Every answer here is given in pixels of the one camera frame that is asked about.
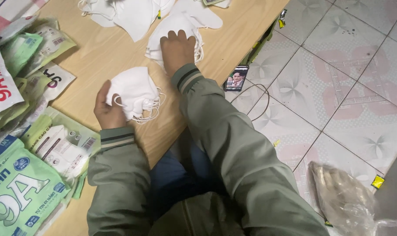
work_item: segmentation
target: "striped cuff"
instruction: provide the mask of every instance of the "striped cuff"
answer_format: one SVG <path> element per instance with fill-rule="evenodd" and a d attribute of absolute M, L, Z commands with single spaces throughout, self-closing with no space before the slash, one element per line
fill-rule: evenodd
<path fill-rule="evenodd" d="M 133 127 L 101 130 L 101 152 L 132 143 L 134 143 Z"/>
<path fill-rule="evenodd" d="M 178 88 L 181 94 L 185 94 L 197 81 L 203 78 L 203 75 L 195 64 L 189 63 L 175 72 L 174 76 L 171 78 L 171 82 Z"/>

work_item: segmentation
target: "wire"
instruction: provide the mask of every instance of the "wire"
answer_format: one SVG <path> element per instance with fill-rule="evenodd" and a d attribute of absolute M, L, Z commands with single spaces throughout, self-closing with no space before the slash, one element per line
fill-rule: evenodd
<path fill-rule="evenodd" d="M 262 85 L 262 84 L 260 84 L 260 83 L 252 85 L 252 86 L 248 87 L 247 89 L 245 89 L 244 91 L 242 91 L 240 94 L 238 94 L 238 96 L 236 96 L 236 97 L 230 102 L 230 103 L 232 104 L 233 101 L 236 100 L 239 96 L 241 96 L 241 94 L 243 94 L 245 91 L 247 91 L 248 89 L 250 89 L 250 88 L 252 88 L 252 87 L 254 87 L 254 86 L 258 86 L 258 85 L 261 85 L 261 86 L 265 89 L 265 92 L 266 92 L 267 95 L 269 96 L 269 100 L 267 101 L 267 106 L 265 107 L 263 113 L 261 113 L 260 116 L 258 116 L 257 118 L 253 119 L 252 121 L 255 121 L 255 120 L 257 120 L 259 117 L 263 116 L 263 115 L 265 114 L 265 112 L 267 111 L 267 109 L 269 108 L 269 104 L 270 104 L 270 94 L 269 94 L 268 89 L 267 89 L 264 85 Z"/>

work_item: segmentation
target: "smartphone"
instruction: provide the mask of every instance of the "smartphone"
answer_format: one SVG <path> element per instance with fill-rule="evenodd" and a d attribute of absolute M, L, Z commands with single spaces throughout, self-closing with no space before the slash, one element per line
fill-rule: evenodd
<path fill-rule="evenodd" d="M 247 78 L 249 66 L 239 65 L 230 74 L 224 83 L 224 90 L 226 92 L 239 92 L 242 90 L 245 79 Z"/>

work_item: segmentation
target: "green jacket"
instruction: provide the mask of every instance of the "green jacket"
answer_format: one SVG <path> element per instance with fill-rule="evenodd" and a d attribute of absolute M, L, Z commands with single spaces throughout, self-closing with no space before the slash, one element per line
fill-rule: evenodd
<path fill-rule="evenodd" d="M 270 141 L 194 64 L 171 82 L 194 142 L 205 150 L 230 198 L 208 192 L 176 203 L 151 225 L 146 214 L 149 164 L 133 128 L 101 131 L 101 153 L 89 161 L 97 186 L 88 211 L 90 236 L 264 235 L 327 236 L 321 217 L 303 200 L 290 168 Z"/>

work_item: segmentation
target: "clear plastic bag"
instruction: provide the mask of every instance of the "clear plastic bag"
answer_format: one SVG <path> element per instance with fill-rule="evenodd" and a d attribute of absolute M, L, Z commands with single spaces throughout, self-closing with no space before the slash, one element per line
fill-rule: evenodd
<path fill-rule="evenodd" d="M 373 193 L 344 170 L 309 163 L 322 213 L 343 236 L 387 236 L 397 220 L 375 220 Z"/>

